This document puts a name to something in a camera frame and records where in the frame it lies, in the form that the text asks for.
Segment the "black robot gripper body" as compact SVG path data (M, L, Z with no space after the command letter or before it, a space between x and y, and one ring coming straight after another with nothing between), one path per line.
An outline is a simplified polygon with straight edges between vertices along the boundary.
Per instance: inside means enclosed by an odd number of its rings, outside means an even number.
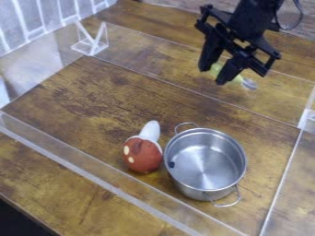
M213 5L201 7L195 25L206 39L198 61L201 72L211 70L223 51L227 51L233 57L219 77L237 77L247 68L266 76L281 53L265 39L263 33L273 25L283 1L241 0L233 14Z

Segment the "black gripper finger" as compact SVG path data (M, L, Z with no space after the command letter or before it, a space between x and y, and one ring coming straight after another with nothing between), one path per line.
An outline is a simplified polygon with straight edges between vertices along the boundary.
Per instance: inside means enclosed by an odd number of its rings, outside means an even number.
M217 77L215 83L219 86L223 86L237 76L239 76L239 74L243 72L245 69L247 69L247 61L245 59L233 57L231 59L227 60Z
M223 39L214 30L206 35L206 41L202 48L202 54L198 61L198 68L201 72L211 70L213 64L218 61L225 48L222 46Z

